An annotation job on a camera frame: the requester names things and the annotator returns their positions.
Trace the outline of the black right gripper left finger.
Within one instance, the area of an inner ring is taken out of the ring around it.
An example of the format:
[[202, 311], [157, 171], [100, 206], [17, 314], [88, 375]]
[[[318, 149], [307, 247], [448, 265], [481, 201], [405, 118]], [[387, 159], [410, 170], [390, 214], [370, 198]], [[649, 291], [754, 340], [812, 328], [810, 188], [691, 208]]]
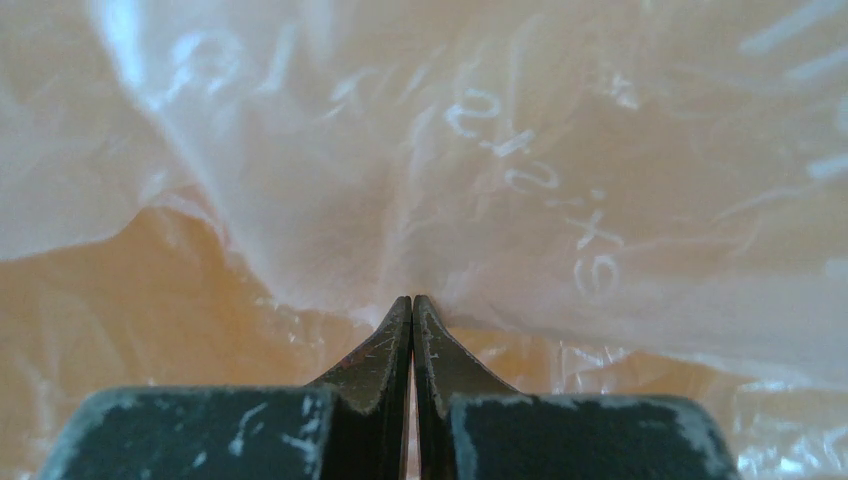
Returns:
[[120, 387], [89, 396], [43, 479], [402, 479], [412, 301], [302, 386]]

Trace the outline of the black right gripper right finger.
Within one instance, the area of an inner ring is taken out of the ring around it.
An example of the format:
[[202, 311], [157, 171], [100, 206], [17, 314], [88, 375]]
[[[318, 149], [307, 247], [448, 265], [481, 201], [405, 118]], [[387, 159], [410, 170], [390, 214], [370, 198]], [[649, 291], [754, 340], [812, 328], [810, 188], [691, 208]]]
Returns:
[[724, 436], [696, 402], [670, 395], [523, 393], [412, 306], [425, 479], [735, 479]]

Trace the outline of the pink plastic trash bag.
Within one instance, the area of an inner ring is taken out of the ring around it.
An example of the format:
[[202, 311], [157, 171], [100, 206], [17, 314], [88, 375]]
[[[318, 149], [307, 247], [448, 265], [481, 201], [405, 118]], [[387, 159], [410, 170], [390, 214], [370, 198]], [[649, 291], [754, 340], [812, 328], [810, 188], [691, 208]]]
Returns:
[[520, 389], [845, 478], [846, 3], [2, 3], [3, 478], [93, 391], [306, 382], [416, 294]]

